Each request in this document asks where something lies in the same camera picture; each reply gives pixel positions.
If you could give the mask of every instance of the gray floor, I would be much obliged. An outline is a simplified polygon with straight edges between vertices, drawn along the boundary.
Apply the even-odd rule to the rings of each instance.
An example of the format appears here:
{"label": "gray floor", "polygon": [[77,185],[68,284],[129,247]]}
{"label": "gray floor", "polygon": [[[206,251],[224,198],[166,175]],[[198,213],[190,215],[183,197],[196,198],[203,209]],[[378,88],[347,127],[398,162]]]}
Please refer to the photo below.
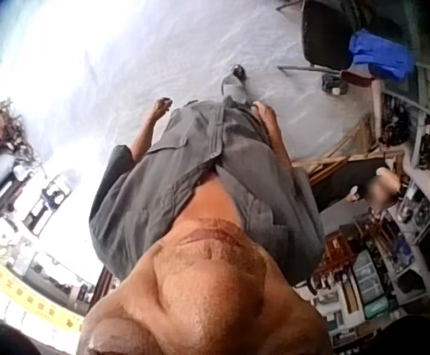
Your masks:
{"label": "gray floor", "polygon": [[111,148],[132,140],[156,98],[176,107],[217,99],[224,75],[243,64],[253,98],[277,111],[293,158],[328,150],[369,110],[368,89],[331,97],[318,73],[276,69],[306,64],[300,8],[278,13],[279,3],[14,0],[0,9],[0,100],[16,103],[50,175],[73,172],[74,192],[44,232],[58,259],[98,276],[89,206]]}

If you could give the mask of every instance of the hand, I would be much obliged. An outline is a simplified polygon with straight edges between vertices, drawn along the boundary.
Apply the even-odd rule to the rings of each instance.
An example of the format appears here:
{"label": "hand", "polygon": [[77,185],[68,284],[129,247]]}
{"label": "hand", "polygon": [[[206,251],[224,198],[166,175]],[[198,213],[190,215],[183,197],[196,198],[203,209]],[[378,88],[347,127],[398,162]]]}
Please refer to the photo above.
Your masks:
{"label": "hand", "polygon": [[160,98],[156,101],[149,114],[149,120],[152,122],[159,121],[169,111],[172,106],[172,100],[170,98]]}
{"label": "hand", "polygon": [[279,130],[277,116],[272,107],[265,106],[261,102],[255,101],[253,102],[251,113],[265,126],[268,134]]}

